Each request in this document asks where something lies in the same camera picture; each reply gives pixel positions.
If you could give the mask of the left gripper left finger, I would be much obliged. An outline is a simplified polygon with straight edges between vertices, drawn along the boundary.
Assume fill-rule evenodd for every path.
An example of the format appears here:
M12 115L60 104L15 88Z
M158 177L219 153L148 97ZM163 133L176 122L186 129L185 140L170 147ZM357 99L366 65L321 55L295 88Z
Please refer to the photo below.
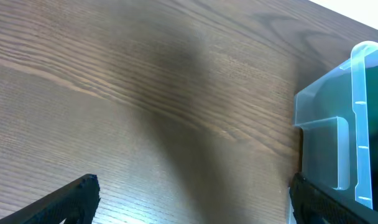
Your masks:
M98 178L85 174L2 219L0 224L91 224L98 208Z

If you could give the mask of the dark green garment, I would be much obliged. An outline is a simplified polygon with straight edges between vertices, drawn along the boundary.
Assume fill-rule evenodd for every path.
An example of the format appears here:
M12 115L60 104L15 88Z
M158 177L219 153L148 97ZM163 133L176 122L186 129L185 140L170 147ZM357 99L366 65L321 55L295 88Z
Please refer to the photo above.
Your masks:
M369 136L378 136L378 66L366 68L367 119ZM350 117L352 111L351 74L345 73L325 81L315 95L314 107L324 118Z

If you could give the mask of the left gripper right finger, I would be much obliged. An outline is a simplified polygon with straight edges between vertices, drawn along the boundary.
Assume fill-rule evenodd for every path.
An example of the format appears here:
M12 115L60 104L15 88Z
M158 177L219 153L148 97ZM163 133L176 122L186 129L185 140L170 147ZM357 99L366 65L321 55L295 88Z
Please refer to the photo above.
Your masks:
M289 189L290 220L308 223L378 223L378 212L297 172Z

